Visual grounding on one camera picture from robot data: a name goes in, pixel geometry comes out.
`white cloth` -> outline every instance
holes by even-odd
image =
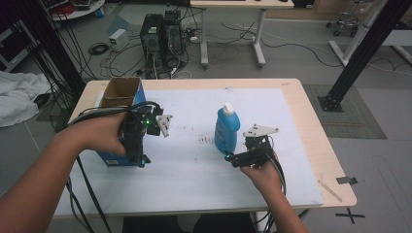
[[[33,102],[51,86],[46,77],[0,71],[0,127],[14,125],[39,113]]]

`table leg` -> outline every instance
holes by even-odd
[[[206,69],[209,64],[208,54],[207,54],[207,38],[206,38],[206,9],[202,9],[202,28],[201,28],[201,42],[200,42],[200,63]]]
[[[260,67],[266,64],[266,61],[264,60],[263,52],[261,51],[261,47],[259,43],[261,32],[263,30],[264,16],[266,15],[266,11],[267,9],[261,9],[259,17],[258,17],[257,35],[252,38],[253,43],[254,43],[255,52],[257,54],[257,62]]]

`plastic bottle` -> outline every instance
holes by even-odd
[[[215,145],[225,154],[225,150],[234,152],[237,142],[237,130],[240,120],[230,103],[218,110],[218,120],[215,129]]]

